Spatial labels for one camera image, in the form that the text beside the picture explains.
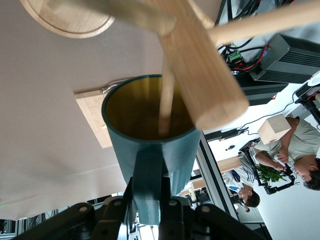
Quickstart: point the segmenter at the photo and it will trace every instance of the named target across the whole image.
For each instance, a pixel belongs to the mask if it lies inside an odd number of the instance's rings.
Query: green plant
[[[280,179],[286,181],[283,179],[282,173],[275,170],[273,167],[257,164],[256,169],[258,170],[260,179],[266,184],[270,181],[272,183],[278,182]]]

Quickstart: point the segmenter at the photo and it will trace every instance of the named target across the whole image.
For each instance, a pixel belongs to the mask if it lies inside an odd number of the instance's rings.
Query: ear
[[[317,170],[319,170],[319,168],[318,168],[318,166],[316,166],[316,165],[310,165],[310,166],[309,166],[309,170],[310,170],[310,171],[317,171]]]

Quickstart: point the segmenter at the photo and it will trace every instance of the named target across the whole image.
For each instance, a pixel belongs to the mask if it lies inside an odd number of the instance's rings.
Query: hand
[[[286,171],[286,167],[281,165],[279,162],[274,162],[273,168],[277,171]]]
[[[285,147],[280,147],[279,152],[276,154],[276,156],[278,157],[278,160],[283,164],[286,164],[289,161],[288,149]]]

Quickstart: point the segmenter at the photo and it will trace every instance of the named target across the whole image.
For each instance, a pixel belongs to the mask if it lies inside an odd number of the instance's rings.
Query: screw
[[[121,205],[121,201],[115,201],[115,202],[114,202],[114,205],[115,205],[115,206],[120,206],[120,205]]]
[[[87,211],[87,209],[88,209],[88,207],[82,206],[79,208],[79,212],[85,212],[85,211]]]
[[[177,205],[177,201],[175,201],[175,200],[170,200],[170,201],[169,201],[169,205],[170,205],[170,206],[175,206],[175,205]]]
[[[201,208],[201,210],[202,210],[202,212],[204,212],[204,213],[209,213],[211,210],[210,210],[210,207],[208,207],[208,206],[203,206],[202,208]]]

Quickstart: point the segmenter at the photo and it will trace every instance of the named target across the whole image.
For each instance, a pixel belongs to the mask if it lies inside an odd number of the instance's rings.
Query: white wall
[[[316,127],[312,116],[305,120]],[[296,181],[299,185],[272,195],[267,195],[258,183],[254,187],[261,198],[258,209],[273,240],[320,239],[320,191],[305,188],[299,177]]]

